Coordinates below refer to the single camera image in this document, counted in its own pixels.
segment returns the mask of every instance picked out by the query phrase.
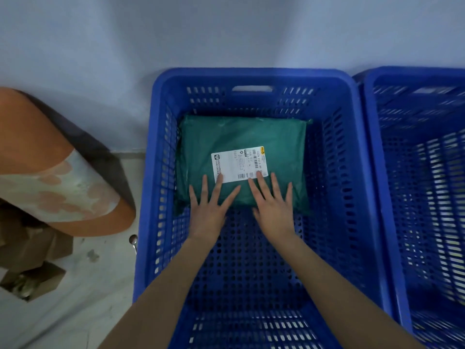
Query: floor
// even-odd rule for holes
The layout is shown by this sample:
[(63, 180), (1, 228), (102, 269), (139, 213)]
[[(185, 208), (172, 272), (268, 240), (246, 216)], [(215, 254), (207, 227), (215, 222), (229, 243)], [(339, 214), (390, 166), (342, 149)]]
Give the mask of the floor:
[(0, 289), (0, 348), (95, 349), (131, 305), (136, 255), (128, 239), (138, 232), (144, 160), (120, 165), (137, 210), (131, 228), (74, 238), (73, 254), (54, 262), (67, 271), (59, 287), (30, 303)]

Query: empty blue crate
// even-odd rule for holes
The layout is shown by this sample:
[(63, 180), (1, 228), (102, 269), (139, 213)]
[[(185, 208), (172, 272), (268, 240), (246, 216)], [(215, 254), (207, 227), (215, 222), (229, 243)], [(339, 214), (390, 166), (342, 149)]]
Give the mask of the empty blue crate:
[(400, 322), (465, 346), (465, 70), (381, 67), (362, 85)]
[[(305, 175), (305, 242), (392, 314), (355, 82), (334, 70), (173, 69), (156, 80), (148, 133), (134, 300), (187, 237), (189, 209), (173, 215), (177, 125), (183, 115), (313, 119)], [(171, 348), (340, 348), (249, 208), (232, 208), (192, 285)]]

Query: orange object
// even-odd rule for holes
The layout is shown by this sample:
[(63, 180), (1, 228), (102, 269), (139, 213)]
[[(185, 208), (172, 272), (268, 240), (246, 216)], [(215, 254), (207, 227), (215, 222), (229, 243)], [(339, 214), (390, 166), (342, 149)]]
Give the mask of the orange object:
[(134, 209), (21, 93), (0, 88), (0, 198), (73, 236), (119, 233)]

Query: floor stain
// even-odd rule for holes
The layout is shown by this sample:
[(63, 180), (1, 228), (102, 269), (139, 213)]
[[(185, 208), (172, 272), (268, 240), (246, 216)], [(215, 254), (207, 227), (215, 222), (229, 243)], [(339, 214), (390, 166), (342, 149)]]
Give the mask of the floor stain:
[(89, 252), (87, 252), (87, 258), (90, 262), (95, 263), (99, 260), (100, 255), (96, 254), (95, 251), (92, 249)]

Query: crate handle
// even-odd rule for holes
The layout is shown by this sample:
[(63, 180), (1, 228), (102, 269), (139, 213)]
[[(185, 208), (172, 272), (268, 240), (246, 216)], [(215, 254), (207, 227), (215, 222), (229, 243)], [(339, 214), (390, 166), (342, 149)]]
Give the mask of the crate handle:
[(236, 86), (232, 89), (233, 92), (263, 92), (263, 93), (271, 93), (273, 91), (273, 87), (271, 86)]

